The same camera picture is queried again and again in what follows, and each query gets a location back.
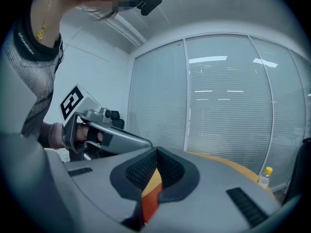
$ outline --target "gold necklace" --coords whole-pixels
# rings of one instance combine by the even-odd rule
[[[46,24],[46,20],[47,20],[47,16],[48,16],[48,13],[49,13],[49,10],[50,10],[50,5],[51,5],[51,1],[49,1],[49,6],[48,6],[48,9],[47,9],[47,12],[45,14],[45,18],[44,18],[44,22],[43,22],[43,25],[42,25],[42,29],[39,30],[37,33],[36,33],[36,38],[38,41],[42,40],[43,39],[43,34],[44,34],[44,31],[48,28],[47,24]]]

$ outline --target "woman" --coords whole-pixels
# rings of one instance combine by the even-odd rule
[[[60,20],[77,6],[97,7],[112,17],[129,0],[33,0],[15,22],[2,46],[10,68],[19,75],[37,100],[24,123],[22,134],[31,136],[45,148],[64,147],[61,123],[43,122],[53,95],[55,72],[63,58]],[[85,141],[87,125],[79,125],[76,141]]]

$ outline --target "clear bottle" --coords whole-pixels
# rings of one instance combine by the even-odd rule
[[[258,184],[262,188],[265,189],[268,186],[272,171],[273,171],[273,169],[271,167],[267,166],[265,171],[260,174],[259,179],[258,179]]]

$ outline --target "hand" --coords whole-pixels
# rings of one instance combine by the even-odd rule
[[[86,124],[78,124],[75,142],[84,142],[87,140],[87,132],[88,132],[89,126]],[[97,138],[99,142],[103,141],[104,134],[102,132],[98,132]]]

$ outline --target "wooden table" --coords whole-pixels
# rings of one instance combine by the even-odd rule
[[[221,158],[221,157],[214,156],[214,155],[210,155],[210,154],[204,154],[204,153],[194,153],[194,152],[188,152],[188,153],[199,155],[199,156],[204,157],[204,158],[208,158],[208,159],[212,159],[212,160],[216,160],[216,161],[225,163],[228,166],[231,166],[232,168],[234,168],[235,170],[240,172],[241,174],[243,174],[244,176],[248,177],[253,182],[256,183],[258,180],[258,175],[256,173],[254,173],[251,170],[249,170],[248,168],[246,168],[246,167],[244,167],[238,163],[235,163],[233,161],[230,161],[228,159]],[[156,169],[155,173],[153,174],[152,178],[150,179],[147,187],[145,188],[145,190],[141,194],[143,215],[144,215],[144,219],[146,222],[149,221],[149,219],[152,217],[152,215],[154,214],[154,212],[156,211],[156,209],[158,207],[157,195],[159,194],[159,192],[161,192],[161,190],[162,190],[162,179],[161,179],[160,173]],[[269,192],[273,196],[273,193],[269,187],[266,188],[266,191]]]

